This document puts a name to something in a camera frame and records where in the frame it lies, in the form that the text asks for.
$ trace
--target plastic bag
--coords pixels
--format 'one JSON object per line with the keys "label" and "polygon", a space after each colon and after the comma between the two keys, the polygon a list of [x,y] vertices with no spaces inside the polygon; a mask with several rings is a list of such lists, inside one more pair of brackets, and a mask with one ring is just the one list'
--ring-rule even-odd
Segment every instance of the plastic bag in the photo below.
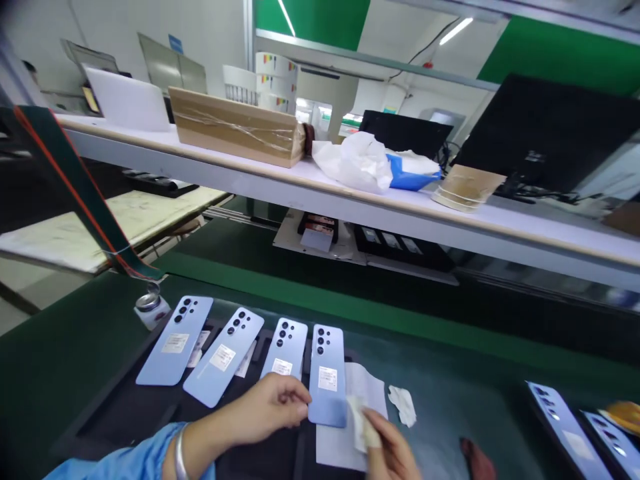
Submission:
{"label": "plastic bag", "polygon": [[326,176],[357,190],[384,193],[393,180],[385,146],[370,133],[356,132],[342,145],[314,141],[311,156]]}
{"label": "plastic bag", "polygon": [[440,165],[412,150],[396,153],[387,149],[387,158],[393,174],[391,188],[418,191],[440,180]]}

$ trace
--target hand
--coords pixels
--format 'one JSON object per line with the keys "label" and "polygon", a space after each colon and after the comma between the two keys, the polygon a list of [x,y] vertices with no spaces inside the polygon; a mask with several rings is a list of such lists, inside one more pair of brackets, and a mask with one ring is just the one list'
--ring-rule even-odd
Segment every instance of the hand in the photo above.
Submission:
{"label": "hand", "polygon": [[411,448],[398,428],[378,412],[363,409],[363,413],[382,438],[382,448],[368,450],[369,480],[421,480]]}
{"label": "hand", "polygon": [[217,413],[224,416],[236,445],[256,443],[307,418],[311,396],[295,377],[269,373]]}

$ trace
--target green wall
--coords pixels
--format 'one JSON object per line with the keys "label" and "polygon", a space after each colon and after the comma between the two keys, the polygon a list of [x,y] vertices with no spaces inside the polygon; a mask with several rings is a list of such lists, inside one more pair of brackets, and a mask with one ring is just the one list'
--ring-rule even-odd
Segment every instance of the green wall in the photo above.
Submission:
{"label": "green wall", "polygon": [[[295,36],[358,50],[370,0],[283,0]],[[290,35],[278,0],[256,0],[257,28]]]}
{"label": "green wall", "polygon": [[520,73],[618,95],[640,89],[640,47],[523,17],[513,17],[478,79]]}

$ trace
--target green strap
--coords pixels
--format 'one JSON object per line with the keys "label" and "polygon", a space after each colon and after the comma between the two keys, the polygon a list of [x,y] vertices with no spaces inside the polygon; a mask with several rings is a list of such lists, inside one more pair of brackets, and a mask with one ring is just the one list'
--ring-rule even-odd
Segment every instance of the green strap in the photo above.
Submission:
{"label": "green strap", "polygon": [[16,106],[14,115],[23,129],[19,136],[57,189],[71,198],[78,217],[111,264],[130,277],[160,279],[164,272],[144,263],[133,250],[52,112],[42,107]]}

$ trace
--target blue sleeve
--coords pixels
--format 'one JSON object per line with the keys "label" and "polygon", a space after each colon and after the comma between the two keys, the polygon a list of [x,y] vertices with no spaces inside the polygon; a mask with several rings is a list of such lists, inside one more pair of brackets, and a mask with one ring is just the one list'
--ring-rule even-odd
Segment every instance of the blue sleeve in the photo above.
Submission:
{"label": "blue sleeve", "polygon": [[[45,480],[138,480],[162,478],[162,464],[173,437],[185,423],[170,423],[151,438],[134,448],[124,448],[110,453],[98,462],[71,459],[58,466]],[[212,465],[203,475],[215,480]]]}

